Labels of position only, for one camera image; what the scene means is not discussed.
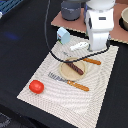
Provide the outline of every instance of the tomato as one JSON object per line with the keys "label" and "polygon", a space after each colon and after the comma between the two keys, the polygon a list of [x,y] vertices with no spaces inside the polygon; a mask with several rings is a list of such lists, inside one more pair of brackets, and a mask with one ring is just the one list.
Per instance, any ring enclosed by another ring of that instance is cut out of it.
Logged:
{"label": "tomato", "polygon": [[44,84],[38,80],[33,80],[29,85],[29,89],[36,94],[40,94],[44,90]]}

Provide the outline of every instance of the white object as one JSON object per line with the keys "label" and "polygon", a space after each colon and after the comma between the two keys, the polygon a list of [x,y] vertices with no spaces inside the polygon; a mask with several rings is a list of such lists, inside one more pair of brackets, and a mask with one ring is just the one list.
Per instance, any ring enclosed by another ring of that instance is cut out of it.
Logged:
{"label": "white object", "polygon": [[116,0],[90,0],[86,4],[93,10],[109,10],[113,8]]}
{"label": "white object", "polygon": [[0,12],[0,18],[2,17],[2,12]]}
{"label": "white object", "polygon": [[106,47],[109,31],[114,28],[113,8],[102,12],[87,10],[85,21],[90,40],[90,50],[102,50]]}
{"label": "white object", "polygon": [[71,51],[77,50],[77,49],[82,49],[87,47],[89,44],[87,42],[80,42],[74,46],[71,46],[70,49]]}
{"label": "white object", "polygon": [[61,44],[68,43],[70,41],[70,33],[63,27],[60,27],[57,31],[57,40]]}

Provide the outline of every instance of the gray container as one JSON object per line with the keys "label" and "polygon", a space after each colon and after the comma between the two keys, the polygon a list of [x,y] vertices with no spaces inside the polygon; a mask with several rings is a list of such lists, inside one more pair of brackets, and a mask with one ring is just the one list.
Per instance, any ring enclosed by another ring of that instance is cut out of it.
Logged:
{"label": "gray container", "polygon": [[61,14],[66,20],[73,21],[80,17],[81,3],[63,1],[61,3]]}

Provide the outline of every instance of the black cable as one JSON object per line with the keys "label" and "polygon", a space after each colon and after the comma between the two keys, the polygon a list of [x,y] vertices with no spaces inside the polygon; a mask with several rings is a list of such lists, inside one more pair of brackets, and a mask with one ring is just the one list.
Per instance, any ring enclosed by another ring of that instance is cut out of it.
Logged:
{"label": "black cable", "polygon": [[60,62],[63,62],[63,63],[73,63],[73,62],[77,62],[77,61],[80,61],[80,60],[83,60],[84,58],[88,58],[88,57],[91,57],[91,56],[94,56],[94,55],[98,55],[98,54],[101,54],[101,53],[104,53],[106,51],[109,50],[109,47],[110,47],[110,42],[108,41],[107,42],[107,49],[104,50],[104,51],[101,51],[101,52],[97,52],[97,53],[94,53],[94,54],[90,54],[90,55],[87,55],[85,57],[82,57],[82,58],[79,58],[77,60],[73,60],[73,61],[64,61],[64,60],[61,60],[60,58],[56,57],[53,52],[51,51],[50,49],[50,46],[48,44],[48,40],[47,40],[47,31],[46,31],[46,23],[47,23],[47,17],[48,17],[48,10],[49,10],[49,5],[50,5],[50,0],[48,1],[48,5],[47,5],[47,10],[46,10],[46,16],[45,16],[45,22],[44,22],[44,34],[45,34],[45,40],[46,40],[46,44],[47,44],[47,47],[49,49],[49,52],[51,53],[51,55],[58,61]]}

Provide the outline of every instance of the black table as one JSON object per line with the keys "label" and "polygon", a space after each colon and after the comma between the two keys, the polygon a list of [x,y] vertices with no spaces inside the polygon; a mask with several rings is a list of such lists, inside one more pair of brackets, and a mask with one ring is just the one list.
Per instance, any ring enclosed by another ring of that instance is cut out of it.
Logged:
{"label": "black table", "polygon": [[[0,112],[6,110],[35,119],[50,128],[73,125],[17,99],[18,94],[40,66],[48,49],[44,38],[47,0],[24,0],[0,19]],[[60,11],[61,0],[52,0],[47,36],[52,48],[58,28],[51,21]],[[69,31],[74,36],[84,34]],[[118,54],[96,128],[128,128],[128,45],[111,41]]]}

